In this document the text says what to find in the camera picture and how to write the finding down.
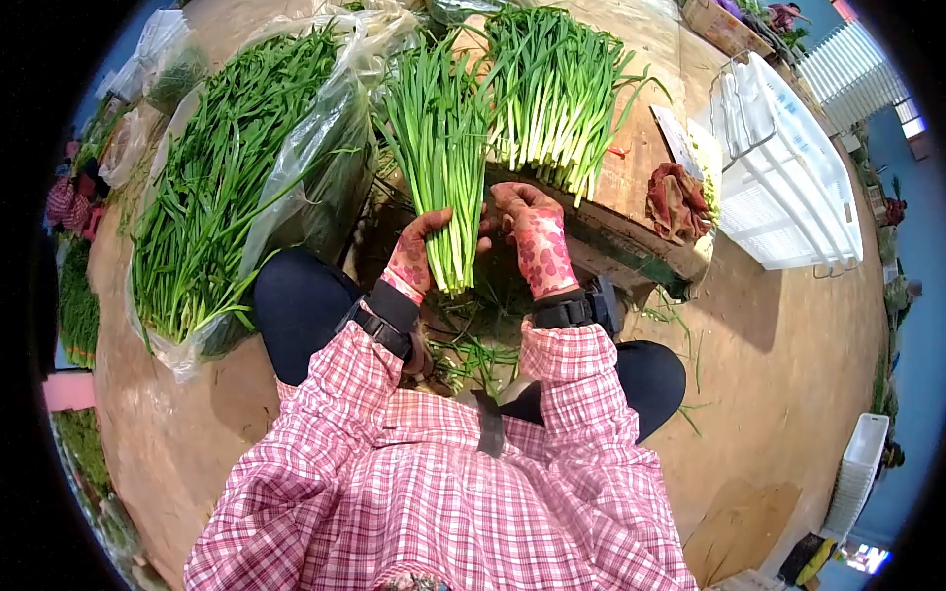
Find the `black wrist strap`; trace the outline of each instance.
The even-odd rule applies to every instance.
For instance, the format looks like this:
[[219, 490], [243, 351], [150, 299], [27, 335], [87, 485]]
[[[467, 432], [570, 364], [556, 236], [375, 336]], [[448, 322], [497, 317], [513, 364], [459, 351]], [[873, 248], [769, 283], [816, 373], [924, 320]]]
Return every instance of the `black wrist strap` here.
[[417, 322], [420, 307], [386, 281], [378, 279], [371, 295], [365, 298], [371, 310], [398, 332], [407, 335]]
[[591, 304], [585, 290], [573, 291], [542, 298], [535, 302], [533, 326], [535, 328], [571, 328], [589, 326], [594, 323]]
[[360, 305], [354, 311], [352, 320], [364, 330], [365, 333], [385, 349], [401, 359], [407, 359], [411, 354], [411, 336], [407, 333], [400, 333], [390, 324], [368, 312]]

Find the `black watch strap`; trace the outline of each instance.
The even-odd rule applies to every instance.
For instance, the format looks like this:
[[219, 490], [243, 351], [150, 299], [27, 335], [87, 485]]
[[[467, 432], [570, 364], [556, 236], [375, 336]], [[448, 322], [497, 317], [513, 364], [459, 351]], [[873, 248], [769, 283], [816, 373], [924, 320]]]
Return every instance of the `black watch strap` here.
[[537, 305], [533, 313], [535, 328], [571, 328], [593, 323], [594, 315], [584, 290], [576, 292], [570, 299], [552, 305]]
[[357, 322], [358, 326], [369, 337], [380, 343], [385, 349], [394, 353], [400, 359], [407, 360], [408, 356], [411, 355], [411, 335], [397, 332], [381, 318], [368, 312], [358, 304], [355, 304], [355, 306], [358, 309], [352, 314], [351, 320]]

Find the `plastic stool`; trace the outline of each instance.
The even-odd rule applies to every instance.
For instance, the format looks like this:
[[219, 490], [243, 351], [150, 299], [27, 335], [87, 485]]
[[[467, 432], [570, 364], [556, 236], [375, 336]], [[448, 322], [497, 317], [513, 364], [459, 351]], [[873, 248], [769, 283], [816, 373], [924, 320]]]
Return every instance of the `plastic stool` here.
[[88, 238], [90, 242], [95, 241], [96, 231], [98, 230], [98, 223], [102, 220], [102, 216], [105, 215], [105, 206], [101, 203], [96, 203], [92, 206], [92, 214], [89, 216], [89, 221], [85, 224], [85, 227], [82, 228], [82, 236]]

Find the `gloved hand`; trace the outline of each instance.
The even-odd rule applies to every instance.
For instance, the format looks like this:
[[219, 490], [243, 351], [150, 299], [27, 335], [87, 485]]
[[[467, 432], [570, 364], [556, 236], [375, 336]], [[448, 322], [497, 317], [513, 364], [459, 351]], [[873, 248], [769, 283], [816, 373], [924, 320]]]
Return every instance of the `gloved hand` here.
[[[485, 216], [485, 214], [486, 204], [484, 203], [482, 215]], [[451, 217], [453, 217], [453, 208], [445, 207], [426, 212], [408, 224], [408, 227], [401, 232], [397, 245], [394, 246], [394, 253], [388, 261], [388, 267], [381, 273], [381, 281], [388, 283], [411, 298], [412, 302], [420, 305], [432, 285], [424, 236], [446, 226]], [[491, 232], [496, 225], [494, 219], [481, 218], [480, 236]], [[476, 253], [482, 254], [491, 246], [490, 239], [482, 237], [476, 244]]]
[[564, 212], [558, 201], [527, 183], [499, 183], [490, 188], [502, 212], [506, 242], [515, 244], [519, 272], [536, 299], [578, 286], [565, 246]]

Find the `stack of white crates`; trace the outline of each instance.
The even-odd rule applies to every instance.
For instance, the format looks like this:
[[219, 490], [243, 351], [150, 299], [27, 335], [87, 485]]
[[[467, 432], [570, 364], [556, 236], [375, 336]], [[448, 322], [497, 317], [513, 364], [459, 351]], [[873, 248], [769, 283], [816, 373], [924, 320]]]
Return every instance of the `stack of white crates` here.
[[889, 425], [890, 419], [882, 414], [865, 412], [857, 420], [834, 483], [828, 516], [818, 534], [821, 537], [834, 538], [838, 543], [848, 537], [874, 484]]

